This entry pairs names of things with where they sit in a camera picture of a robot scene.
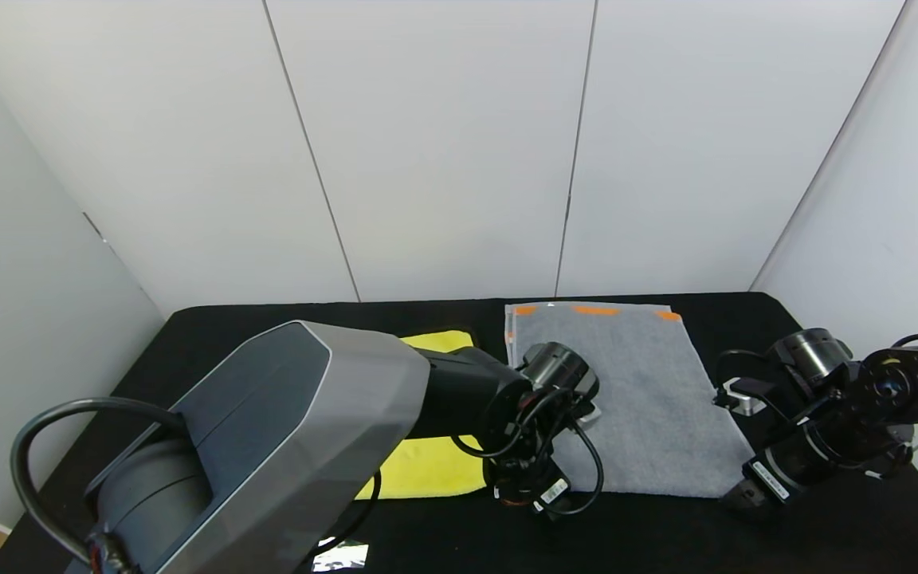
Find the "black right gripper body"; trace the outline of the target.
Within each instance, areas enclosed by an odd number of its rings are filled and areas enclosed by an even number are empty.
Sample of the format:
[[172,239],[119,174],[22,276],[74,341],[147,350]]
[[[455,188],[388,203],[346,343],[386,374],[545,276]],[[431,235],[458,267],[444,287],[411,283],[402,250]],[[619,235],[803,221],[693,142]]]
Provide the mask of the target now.
[[806,425],[793,429],[743,464],[743,475],[776,504],[787,505],[810,488],[837,476],[837,462],[817,446]]

